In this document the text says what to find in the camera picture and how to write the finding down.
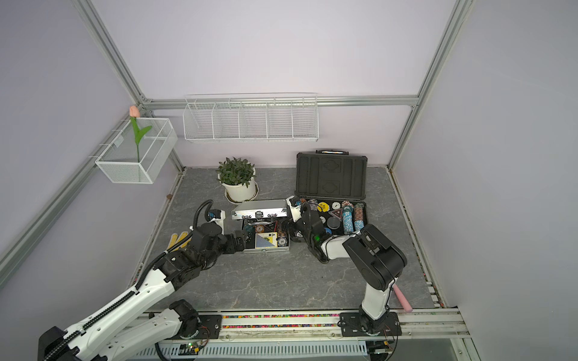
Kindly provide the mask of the silver aluminium poker case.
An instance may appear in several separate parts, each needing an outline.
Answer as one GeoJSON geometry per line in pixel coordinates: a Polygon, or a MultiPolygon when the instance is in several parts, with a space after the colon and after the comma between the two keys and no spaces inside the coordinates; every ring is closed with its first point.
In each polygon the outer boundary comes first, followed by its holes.
{"type": "Polygon", "coordinates": [[[288,224],[292,221],[285,199],[246,201],[231,212],[247,235],[245,252],[289,251],[288,224]]]}

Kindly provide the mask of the black plastic poker case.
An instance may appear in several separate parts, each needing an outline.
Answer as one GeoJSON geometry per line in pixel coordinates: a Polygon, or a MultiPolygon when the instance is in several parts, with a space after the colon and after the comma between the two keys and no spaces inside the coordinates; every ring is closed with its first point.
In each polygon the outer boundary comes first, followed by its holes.
{"type": "Polygon", "coordinates": [[[340,226],[334,235],[347,234],[365,227],[367,157],[339,150],[318,150],[298,153],[295,195],[301,199],[326,202],[328,213],[319,215],[325,220],[336,218],[340,226]]]}

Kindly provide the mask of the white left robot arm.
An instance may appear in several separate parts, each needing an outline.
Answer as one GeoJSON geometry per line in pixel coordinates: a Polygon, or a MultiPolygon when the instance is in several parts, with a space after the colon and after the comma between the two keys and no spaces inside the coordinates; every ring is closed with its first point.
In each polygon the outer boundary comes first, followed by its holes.
{"type": "Polygon", "coordinates": [[[52,327],[39,339],[40,360],[126,360],[140,350],[176,335],[194,336],[201,322],[184,300],[138,326],[129,324],[152,305],[198,277],[224,254],[244,251],[247,234],[224,234],[218,222],[202,224],[156,256],[138,281],[99,311],[66,329],[52,327]]]}

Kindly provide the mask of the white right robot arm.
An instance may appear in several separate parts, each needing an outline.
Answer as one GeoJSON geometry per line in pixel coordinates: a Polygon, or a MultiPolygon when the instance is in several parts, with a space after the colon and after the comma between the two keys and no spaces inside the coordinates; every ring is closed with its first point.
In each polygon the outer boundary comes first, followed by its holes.
{"type": "Polygon", "coordinates": [[[291,219],[311,254],[320,263],[350,259],[366,281],[364,299],[351,328],[367,335],[392,332],[389,302],[407,265],[403,251],[377,227],[364,222],[364,204],[344,201],[341,218],[321,219],[319,205],[292,196],[286,199],[291,219]]]}

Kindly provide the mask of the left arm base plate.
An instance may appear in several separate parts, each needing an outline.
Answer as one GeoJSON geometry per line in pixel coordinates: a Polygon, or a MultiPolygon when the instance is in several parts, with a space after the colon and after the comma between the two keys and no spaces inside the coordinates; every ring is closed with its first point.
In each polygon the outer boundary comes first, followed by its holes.
{"type": "Polygon", "coordinates": [[[221,314],[200,314],[200,316],[182,323],[177,333],[169,339],[217,339],[221,332],[222,322],[223,316],[221,314]]]}

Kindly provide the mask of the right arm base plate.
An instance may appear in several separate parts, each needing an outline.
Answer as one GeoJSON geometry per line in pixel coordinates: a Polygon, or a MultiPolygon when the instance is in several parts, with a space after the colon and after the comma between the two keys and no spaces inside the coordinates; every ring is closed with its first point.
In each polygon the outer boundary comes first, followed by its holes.
{"type": "Polygon", "coordinates": [[[343,312],[337,325],[344,337],[402,335],[399,317],[395,312],[386,312],[377,320],[364,312],[343,312]]]}

